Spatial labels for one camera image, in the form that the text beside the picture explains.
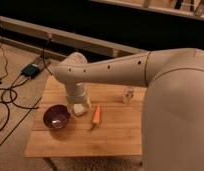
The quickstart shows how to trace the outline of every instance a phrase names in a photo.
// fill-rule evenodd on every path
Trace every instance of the carrot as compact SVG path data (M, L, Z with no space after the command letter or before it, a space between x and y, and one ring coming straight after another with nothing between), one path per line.
M101 105L98 104L96 106L96 110L95 110L95 113L93 115L92 123L93 124L99 124L100 123L100 119L101 119Z

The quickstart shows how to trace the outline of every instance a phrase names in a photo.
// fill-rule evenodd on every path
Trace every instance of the floor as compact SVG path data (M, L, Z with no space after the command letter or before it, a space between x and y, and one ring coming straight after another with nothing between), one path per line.
M9 75L3 80L0 87L8 87L20 70L29 62L33 61L37 54L23 51L8 45L3 45L6 57L9 60ZM57 65L57 61L52 60L49 66L50 70ZM0 50L0 76L4 73L4 58ZM49 73L44 70L35 79L29 81L26 85L17 88L19 97L17 103L23 106L32 106L36 100L41 97L46 79ZM11 109L10 120L6 128L0 132L0 144L8 137L9 133L19 123L22 117L28 112L9 105ZM6 119L5 108L0 104L0 125ZM13 133L0 146L0 171L49 171L48 165L41 158L26 158L24 151L30 135L35 111L21 122ZM129 157L98 157L98 158L52 158L59 170L64 171L140 171L140 156Z

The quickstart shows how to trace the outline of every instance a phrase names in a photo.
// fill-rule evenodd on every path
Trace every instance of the cable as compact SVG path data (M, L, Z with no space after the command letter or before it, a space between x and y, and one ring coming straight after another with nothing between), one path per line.
M5 78L5 77L8 76L8 70L7 70L7 67L8 67L8 59L7 59L6 55L5 55L4 49L2 48L2 45L3 45L3 36L2 36L2 33L1 33L1 28L2 28L2 27L1 27L1 24L0 24L0 49L2 50L2 54L3 54L3 57L4 57L4 59L5 59L5 66L4 66L5 74L4 74L2 77L0 77L0 81L1 81L3 78Z
M4 122L4 124L0 127L0 132L5 128L5 126L7 125L9 118L10 118L10 108L6 103L0 102L0 104L4 105L7 109L7 118Z
M40 97L36 103L32 106L32 108L34 108L42 99L42 97ZM23 116L23 118L16 124L16 126L9 132L9 134L5 137L5 139L0 143L0 147L4 144L4 142L11 136L11 134L15 131L15 129L22 123L22 121L29 115L29 113L32 111L32 109L28 110L28 112Z
M15 83L19 80L19 78L21 77L21 75L18 75L16 77L16 79L12 82L12 84L10 85L10 87L8 88L0 88L0 91L3 91L2 94L1 94L1 100L0 100L0 104L4 105L7 109L7 118L4 122L4 124L0 127L0 132L5 128L5 126L7 125L8 121L9 121L9 118L10 118L10 108L8 106L8 104L12 103L14 104L16 107L19 107L19 108L22 108L22 109L28 109L30 111L34 110L34 109L38 109L39 107L35 107L35 105L33 107L24 107L24 106L20 106L18 104L15 103L15 100L17 99L18 97L18 93L14 90L14 88L16 87L20 87L24 84L27 83L27 81L29 80L28 78L25 79L23 82L15 85ZM6 101L4 100L4 95L6 94L6 92L10 93L10 100L9 101Z
M42 60L43 60L43 64L45 66L45 69L50 73L50 75L53 75L53 73L50 71L50 69L48 68L46 62L45 62L45 48L46 46L48 46L50 44L52 39L48 39L45 43L45 45L43 46L42 48L42 53L40 54L40 57L42 57Z

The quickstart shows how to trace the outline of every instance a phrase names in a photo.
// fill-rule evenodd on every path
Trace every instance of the wooden tabletop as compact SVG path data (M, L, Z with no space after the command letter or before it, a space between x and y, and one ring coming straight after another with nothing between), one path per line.
M52 105L67 105L64 86L50 76L26 148L27 157L75 157L140 155L141 109L145 89L136 88L129 105L122 103L124 86L86 84L92 110L72 116L67 126L50 131L43 123L44 112ZM101 124L89 131L95 105L101 104Z

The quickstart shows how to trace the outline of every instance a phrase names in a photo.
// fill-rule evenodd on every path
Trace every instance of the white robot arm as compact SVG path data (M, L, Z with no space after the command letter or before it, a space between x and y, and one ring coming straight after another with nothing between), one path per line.
M73 53L56 70L69 103L83 103L83 82L148 87L142 113L145 171L204 170L204 51L153 51L88 64Z

